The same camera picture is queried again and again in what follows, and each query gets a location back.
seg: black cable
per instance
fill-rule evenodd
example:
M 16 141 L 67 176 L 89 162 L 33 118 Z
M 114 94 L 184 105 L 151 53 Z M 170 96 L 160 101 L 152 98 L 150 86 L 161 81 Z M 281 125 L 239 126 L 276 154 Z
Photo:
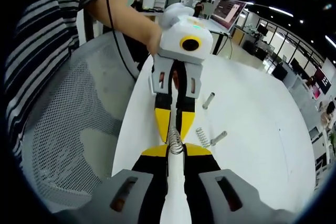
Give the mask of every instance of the black cable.
M 228 35 L 227 35 L 227 39 L 230 40 L 230 46 L 231 46 L 230 59 L 231 59 L 231 56 L 232 56 L 232 41 L 231 41 L 230 36 L 228 36 Z M 227 39 L 226 39 L 225 43 L 222 45 L 222 47 L 220 48 L 220 50 L 217 52 L 216 55 L 218 55 L 218 54 L 220 53 L 220 51 L 224 48 L 224 46 L 225 46 L 225 44 L 226 44 L 226 42 L 227 42 Z
M 134 77 L 134 75 L 132 75 L 131 71 L 126 66 L 126 62 L 124 61 L 124 58 L 122 57 L 121 50 L 120 50 L 120 47 L 119 47 L 119 43 L 118 43 L 117 36 L 116 36 L 116 31 L 114 30 L 114 26 L 113 26 L 113 21 L 112 21 L 112 15 L 111 15 L 111 9 L 110 9 L 110 2 L 109 2 L 109 0 L 106 0 L 106 5 L 107 5 L 107 11 L 109 13 L 109 19 L 110 19 L 110 24 L 111 24 L 114 40 L 115 40 L 115 43 L 117 44 L 117 49 L 118 49 L 120 58 L 122 60 L 122 63 L 124 64 L 125 68 L 127 69 L 127 72 L 131 75 L 131 77 L 133 78 L 133 80 L 136 81 L 136 78 Z
M 231 46 L 231 52 L 230 52 L 230 60 L 231 60 L 231 56 L 232 56 L 232 40 L 231 40 L 231 38 L 229 37 L 229 40 L 230 40 L 230 46 Z

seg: metal pin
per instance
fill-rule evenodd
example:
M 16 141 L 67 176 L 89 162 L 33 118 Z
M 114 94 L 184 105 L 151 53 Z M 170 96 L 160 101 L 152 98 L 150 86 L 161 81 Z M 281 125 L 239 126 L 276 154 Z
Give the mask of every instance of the metal pin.
M 227 136 L 227 132 L 223 131 L 220 135 L 218 135 L 216 138 L 210 140 L 210 145 L 215 146 L 219 140 L 225 138 Z
M 212 99 L 215 97 L 215 93 L 211 92 L 210 96 L 208 97 L 208 99 L 205 101 L 205 103 L 202 105 L 202 108 L 207 110 L 208 106 L 210 104 L 210 102 L 212 101 Z

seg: yellow camera ring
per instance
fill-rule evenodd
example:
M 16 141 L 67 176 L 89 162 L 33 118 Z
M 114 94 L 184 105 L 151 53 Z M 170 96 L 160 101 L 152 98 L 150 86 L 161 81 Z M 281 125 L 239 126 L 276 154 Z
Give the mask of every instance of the yellow camera ring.
M 180 47 L 189 52 L 197 50 L 201 44 L 201 39 L 192 35 L 185 36 L 180 40 Z

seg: white table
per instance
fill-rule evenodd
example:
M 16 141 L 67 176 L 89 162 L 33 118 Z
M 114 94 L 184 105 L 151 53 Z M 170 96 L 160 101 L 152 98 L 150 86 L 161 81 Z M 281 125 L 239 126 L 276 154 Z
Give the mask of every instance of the white table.
M 149 57 L 144 64 L 129 101 L 112 175 L 132 169 L 145 149 L 162 144 L 148 83 L 152 61 Z M 314 154 L 302 115 L 284 84 L 213 55 L 203 66 L 196 117 L 185 141 L 201 145 L 197 127 L 209 139 L 226 130 L 228 135 L 209 148 L 221 169 L 231 169 L 256 187 L 269 206 L 301 210 L 315 186 Z M 211 92 L 216 95 L 205 111 L 202 104 Z
M 212 54 L 217 55 L 220 45 L 222 44 L 224 35 L 226 36 L 226 38 L 230 36 L 229 30 L 225 28 L 224 26 L 222 26 L 220 23 L 214 21 L 213 19 L 204 19 L 204 18 L 198 18 L 198 19 L 211 33 L 215 33 L 219 35 L 216 45 L 214 47 L 214 51 L 212 52 Z

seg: camera lens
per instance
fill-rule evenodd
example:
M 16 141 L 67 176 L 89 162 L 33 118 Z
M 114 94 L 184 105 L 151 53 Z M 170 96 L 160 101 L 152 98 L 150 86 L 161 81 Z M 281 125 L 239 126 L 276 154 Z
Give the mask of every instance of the camera lens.
M 186 51 L 195 51 L 199 47 L 199 43 L 194 39 L 187 39 L 182 43 L 182 47 Z

